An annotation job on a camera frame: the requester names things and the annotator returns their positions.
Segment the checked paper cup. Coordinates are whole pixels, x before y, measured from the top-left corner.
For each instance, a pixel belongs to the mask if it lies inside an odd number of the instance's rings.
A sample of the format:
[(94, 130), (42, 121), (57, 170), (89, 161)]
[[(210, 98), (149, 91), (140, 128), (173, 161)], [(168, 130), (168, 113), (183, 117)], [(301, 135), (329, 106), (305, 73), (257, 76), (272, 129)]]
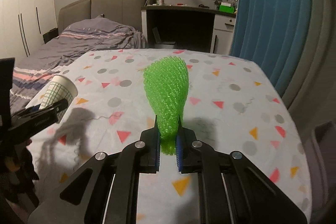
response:
[(34, 108), (40, 110), (44, 109), (53, 103), (56, 103), (62, 99), (66, 99), (68, 106), (58, 112), (58, 123), (64, 117), (67, 108), (70, 106), (74, 98), (78, 95), (78, 90), (75, 84), (63, 75), (54, 75), (52, 80), (47, 85), (46, 92), (42, 98), (41, 103), (38, 103)]

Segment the green foam net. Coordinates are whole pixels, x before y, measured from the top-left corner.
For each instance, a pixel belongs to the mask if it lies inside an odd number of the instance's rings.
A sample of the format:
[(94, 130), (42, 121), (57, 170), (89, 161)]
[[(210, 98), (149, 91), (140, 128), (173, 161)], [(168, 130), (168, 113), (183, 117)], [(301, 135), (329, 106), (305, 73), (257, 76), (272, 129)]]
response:
[(175, 154), (178, 119), (183, 121), (184, 108), (189, 92), (189, 71), (178, 56), (167, 56), (147, 66), (143, 71), (146, 97), (160, 132), (162, 152)]

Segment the grey plastic trash bin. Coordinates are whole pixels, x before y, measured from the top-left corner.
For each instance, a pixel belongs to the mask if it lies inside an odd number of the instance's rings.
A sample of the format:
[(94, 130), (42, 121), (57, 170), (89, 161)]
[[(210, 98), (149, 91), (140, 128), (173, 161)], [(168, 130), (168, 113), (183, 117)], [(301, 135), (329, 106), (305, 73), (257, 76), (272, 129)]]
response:
[(312, 130), (303, 144), (309, 166), (311, 223), (335, 223), (335, 121)]

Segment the patterned white bed sheet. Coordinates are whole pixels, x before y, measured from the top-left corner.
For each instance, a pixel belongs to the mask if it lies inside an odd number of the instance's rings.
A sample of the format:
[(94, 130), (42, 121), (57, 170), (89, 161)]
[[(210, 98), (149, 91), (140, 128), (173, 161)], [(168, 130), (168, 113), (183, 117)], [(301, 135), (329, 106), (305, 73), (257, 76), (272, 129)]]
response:
[(96, 152), (119, 152), (158, 124), (159, 172), (139, 179), (137, 222), (198, 223), (197, 176), (179, 173), (171, 140), (182, 124), (217, 151), (242, 152), (311, 217), (301, 139), (254, 62), (184, 50), (89, 51), (51, 74), (70, 79), (78, 94), (61, 122), (29, 147), (40, 201)]

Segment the black bedside table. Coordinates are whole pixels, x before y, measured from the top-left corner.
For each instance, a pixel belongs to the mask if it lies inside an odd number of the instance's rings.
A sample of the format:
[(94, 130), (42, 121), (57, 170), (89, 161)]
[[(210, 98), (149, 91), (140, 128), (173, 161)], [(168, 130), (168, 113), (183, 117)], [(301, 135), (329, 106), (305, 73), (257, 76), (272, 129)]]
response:
[(43, 41), (45, 44), (47, 44), (50, 40), (57, 38), (58, 36), (59, 36), (59, 30), (56, 27), (43, 34)]

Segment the white wardrobe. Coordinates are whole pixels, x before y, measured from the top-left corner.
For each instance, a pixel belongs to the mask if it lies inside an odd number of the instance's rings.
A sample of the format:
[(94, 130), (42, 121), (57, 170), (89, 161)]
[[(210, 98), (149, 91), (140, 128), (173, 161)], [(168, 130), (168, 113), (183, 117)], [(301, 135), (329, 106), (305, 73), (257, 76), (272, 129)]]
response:
[(1, 0), (1, 57), (16, 62), (29, 57), (55, 27), (54, 0)]

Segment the grey upholstered headboard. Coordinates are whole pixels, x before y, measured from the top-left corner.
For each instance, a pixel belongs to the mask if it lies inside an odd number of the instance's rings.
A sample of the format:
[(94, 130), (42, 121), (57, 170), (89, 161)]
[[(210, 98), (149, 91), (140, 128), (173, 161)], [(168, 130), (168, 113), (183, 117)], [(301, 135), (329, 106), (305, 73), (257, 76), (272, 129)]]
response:
[(142, 31), (141, 8), (152, 2), (153, 0), (79, 0), (59, 11), (58, 30), (62, 32), (72, 23), (104, 15), (107, 19)]

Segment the white mug on desk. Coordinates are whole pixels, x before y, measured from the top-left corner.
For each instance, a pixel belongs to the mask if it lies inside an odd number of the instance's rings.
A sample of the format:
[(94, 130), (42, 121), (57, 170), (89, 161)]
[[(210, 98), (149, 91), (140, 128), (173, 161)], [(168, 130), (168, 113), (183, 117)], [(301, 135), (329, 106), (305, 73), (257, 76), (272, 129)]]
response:
[(157, 5), (164, 6), (165, 5), (165, 0), (157, 0)]

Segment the dark desk with drawers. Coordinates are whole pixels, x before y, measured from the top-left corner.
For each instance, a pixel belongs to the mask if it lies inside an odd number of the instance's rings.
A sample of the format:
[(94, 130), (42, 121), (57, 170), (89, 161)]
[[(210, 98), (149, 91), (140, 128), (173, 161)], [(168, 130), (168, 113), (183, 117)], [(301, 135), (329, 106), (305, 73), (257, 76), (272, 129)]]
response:
[(201, 7), (141, 8), (142, 33), (150, 48), (230, 53), (236, 15)]

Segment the green box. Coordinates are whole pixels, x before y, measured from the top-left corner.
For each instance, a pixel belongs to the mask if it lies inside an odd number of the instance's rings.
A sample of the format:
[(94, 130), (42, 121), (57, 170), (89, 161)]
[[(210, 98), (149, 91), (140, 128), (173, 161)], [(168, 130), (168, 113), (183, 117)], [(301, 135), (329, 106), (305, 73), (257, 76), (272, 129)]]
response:
[(230, 3), (228, 5), (220, 5), (219, 6), (219, 11), (226, 12), (226, 13), (229, 13), (229, 14), (234, 14), (235, 13), (235, 7), (232, 6)]

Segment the blue and grey curtain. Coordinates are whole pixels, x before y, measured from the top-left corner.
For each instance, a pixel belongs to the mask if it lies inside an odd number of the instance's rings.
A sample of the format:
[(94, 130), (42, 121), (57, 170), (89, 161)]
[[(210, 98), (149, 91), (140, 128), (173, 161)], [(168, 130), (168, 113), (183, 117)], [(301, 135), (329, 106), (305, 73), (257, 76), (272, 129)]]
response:
[(335, 119), (335, 0), (239, 0), (231, 54), (264, 71), (302, 138)]

